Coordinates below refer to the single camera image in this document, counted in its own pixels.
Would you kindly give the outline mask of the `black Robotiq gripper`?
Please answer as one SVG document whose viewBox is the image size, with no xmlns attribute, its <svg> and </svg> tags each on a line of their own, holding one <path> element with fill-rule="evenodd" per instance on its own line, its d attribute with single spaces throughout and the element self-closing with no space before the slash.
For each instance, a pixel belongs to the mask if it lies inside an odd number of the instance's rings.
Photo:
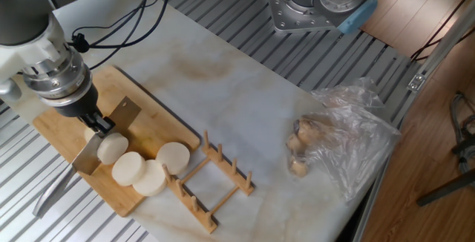
<svg viewBox="0 0 475 242">
<path fill-rule="evenodd" d="M 69 105 L 60 105 L 55 110 L 65 117 L 78 117 L 87 127 L 95 131 L 99 137 L 106 137 L 115 127 L 115 122 L 108 117 L 102 117 L 97 100 L 99 94 L 94 85 L 77 101 Z"/>
</svg>

